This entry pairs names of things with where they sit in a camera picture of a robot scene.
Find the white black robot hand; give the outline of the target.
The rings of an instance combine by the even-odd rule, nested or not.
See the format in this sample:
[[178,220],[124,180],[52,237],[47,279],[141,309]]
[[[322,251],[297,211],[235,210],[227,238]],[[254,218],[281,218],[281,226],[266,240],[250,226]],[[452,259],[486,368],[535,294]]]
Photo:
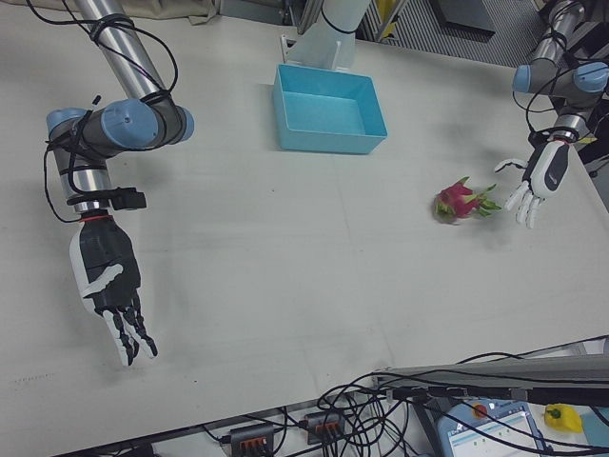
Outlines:
[[70,241],[69,257],[82,303],[105,321],[122,365],[131,366],[140,350],[156,357],[158,348],[142,314],[141,274],[133,246],[113,217],[83,217]]
[[505,201],[504,208],[518,207],[516,221],[529,229],[535,226],[540,205],[553,197],[568,170],[570,146],[562,140],[553,140],[537,145],[528,160],[518,158],[499,162],[494,172],[507,167],[523,171],[521,183]]

